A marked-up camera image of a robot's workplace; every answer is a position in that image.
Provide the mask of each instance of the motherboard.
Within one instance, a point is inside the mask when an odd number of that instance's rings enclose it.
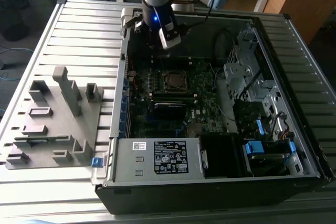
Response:
[[[209,61],[129,59],[131,137],[197,137],[222,132]]]

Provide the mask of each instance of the metal rail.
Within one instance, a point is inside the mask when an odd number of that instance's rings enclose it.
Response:
[[[0,222],[39,219],[50,222],[180,222],[210,219],[241,219],[303,222],[314,218],[335,218],[336,191],[330,184],[324,191],[294,196],[276,206],[230,209],[227,211],[179,212],[167,215],[113,216],[100,202],[90,182],[90,167],[7,170],[4,162],[12,148],[12,127],[20,125],[28,109],[27,89],[33,80],[56,85],[51,75],[54,66],[65,65],[77,85],[95,82],[104,88],[95,152],[108,150],[118,56],[122,36],[120,15],[134,4],[67,0],[57,4],[35,53],[0,124]],[[314,63],[290,21],[281,15],[255,14],[261,19],[280,61],[291,81],[302,108],[336,169],[336,106],[331,88]]]

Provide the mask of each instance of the sticker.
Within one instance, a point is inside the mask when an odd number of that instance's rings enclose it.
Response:
[[[133,150],[134,151],[145,151],[146,142],[133,142]]]
[[[154,171],[156,174],[188,173],[185,141],[154,142]]]

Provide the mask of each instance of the white label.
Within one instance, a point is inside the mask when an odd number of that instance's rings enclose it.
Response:
[[[146,142],[133,142],[133,150],[134,151],[145,151]]]

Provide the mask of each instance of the blue latch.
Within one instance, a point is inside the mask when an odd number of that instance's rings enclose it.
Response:
[[[257,124],[258,124],[258,127],[259,127],[260,134],[264,135],[265,131],[264,131],[264,128],[262,127],[263,125],[261,124],[261,120],[257,120]]]
[[[94,157],[92,159],[93,168],[103,168],[104,167],[104,158],[103,157]]]
[[[263,154],[265,152],[261,141],[249,141],[245,144],[245,149],[247,154]]]
[[[130,87],[130,82],[127,79],[124,79],[124,90],[127,90]]]
[[[290,150],[293,152],[296,152],[296,147],[295,147],[295,143],[294,142],[289,142],[289,147],[290,147]]]

